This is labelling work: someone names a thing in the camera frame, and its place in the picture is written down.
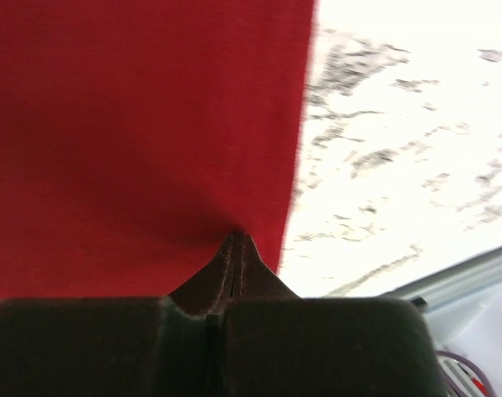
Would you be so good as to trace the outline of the red t-shirt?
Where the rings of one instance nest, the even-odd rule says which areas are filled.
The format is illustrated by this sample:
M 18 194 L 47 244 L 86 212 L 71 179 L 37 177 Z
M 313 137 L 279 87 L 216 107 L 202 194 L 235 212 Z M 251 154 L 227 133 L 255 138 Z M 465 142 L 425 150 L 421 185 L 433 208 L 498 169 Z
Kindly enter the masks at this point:
M 224 237 L 276 269 L 311 1 L 0 1 L 0 299 L 166 294 Z

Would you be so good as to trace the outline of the aluminium rail frame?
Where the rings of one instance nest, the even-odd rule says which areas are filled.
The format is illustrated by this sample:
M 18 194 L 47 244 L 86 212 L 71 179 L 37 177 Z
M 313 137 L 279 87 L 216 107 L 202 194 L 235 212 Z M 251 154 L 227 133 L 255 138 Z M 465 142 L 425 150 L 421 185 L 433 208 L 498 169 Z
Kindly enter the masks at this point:
M 502 246 L 386 292 L 383 296 L 409 301 L 424 313 L 498 283 L 502 283 Z

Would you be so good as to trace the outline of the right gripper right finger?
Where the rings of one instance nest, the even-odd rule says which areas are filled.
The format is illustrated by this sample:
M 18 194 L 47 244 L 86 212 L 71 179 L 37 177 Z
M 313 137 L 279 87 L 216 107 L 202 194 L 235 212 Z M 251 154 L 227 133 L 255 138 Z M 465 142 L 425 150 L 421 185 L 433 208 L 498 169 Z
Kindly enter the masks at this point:
M 442 396 L 418 308 L 392 298 L 265 295 L 274 275 L 249 236 L 232 236 L 236 273 L 219 320 L 220 396 Z

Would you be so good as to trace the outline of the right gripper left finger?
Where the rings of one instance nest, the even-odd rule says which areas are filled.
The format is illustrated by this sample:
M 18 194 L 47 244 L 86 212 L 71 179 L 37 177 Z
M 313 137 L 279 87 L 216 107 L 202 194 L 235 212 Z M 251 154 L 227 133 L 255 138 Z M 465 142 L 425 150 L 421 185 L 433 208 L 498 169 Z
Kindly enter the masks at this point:
M 0 396 L 221 396 L 218 315 L 230 235 L 165 297 L 0 302 Z

